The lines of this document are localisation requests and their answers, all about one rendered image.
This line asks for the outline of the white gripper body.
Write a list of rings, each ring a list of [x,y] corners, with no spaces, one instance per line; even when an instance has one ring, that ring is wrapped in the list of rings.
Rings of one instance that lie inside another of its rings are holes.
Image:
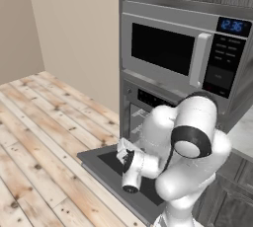
[[[122,164],[130,161],[134,165],[141,165],[142,151],[135,143],[121,138],[117,144],[117,158]]]

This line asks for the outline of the metal oven rack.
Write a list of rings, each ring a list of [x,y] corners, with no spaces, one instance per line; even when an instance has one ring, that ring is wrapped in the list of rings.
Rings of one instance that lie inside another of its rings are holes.
[[[130,123],[129,123],[129,138],[131,142],[138,139],[140,129],[144,119],[149,115],[149,112],[135,105],[130,106]]]

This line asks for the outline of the silver built-in oven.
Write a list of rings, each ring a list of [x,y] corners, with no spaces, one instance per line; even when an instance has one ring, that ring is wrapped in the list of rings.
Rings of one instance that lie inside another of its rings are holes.
[[[120,137],[129,138],[130,106],[135,105],[147,112],[160,105],[175,108],[188,95],[195,92],[210,94],[218,104],[217,127],[229,132],[234,126],[230,99],[214,93],[212,89],[204,90],[203,84],[199,88],[190,85],[190,77],[175,74],[167,83],[159,82],[130,70],[124,69],[120,73]]]

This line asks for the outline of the silver microwave oven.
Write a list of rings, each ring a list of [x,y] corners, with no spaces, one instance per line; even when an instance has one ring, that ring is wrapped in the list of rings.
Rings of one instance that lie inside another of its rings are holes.
[[[207,91],[224,111],[252,33],[251,20],[125,1],[122,66],[181,95]]]

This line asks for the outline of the microwave door with black window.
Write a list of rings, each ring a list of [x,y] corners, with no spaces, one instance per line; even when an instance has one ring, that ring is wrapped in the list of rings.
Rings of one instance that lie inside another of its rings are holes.
[[[123,68],[167,83],[175,74],[190,77],[197,37],[210,34],[202,64],[203,83],[213,34],[200,28],[130,13],[122,15]]]

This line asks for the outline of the dark grey cupboard door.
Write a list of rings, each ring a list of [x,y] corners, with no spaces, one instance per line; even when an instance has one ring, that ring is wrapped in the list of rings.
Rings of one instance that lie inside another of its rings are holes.
[[[217,176],[204,193],[196,219],[204,227],[253,227],[253,193]]]

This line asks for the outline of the dark grey drawer front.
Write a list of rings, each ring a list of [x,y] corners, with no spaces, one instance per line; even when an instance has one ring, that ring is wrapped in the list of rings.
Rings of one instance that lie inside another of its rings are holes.
[[[246,189],[253,190],[253,163],[235,153],[229,155],[218,173]]]

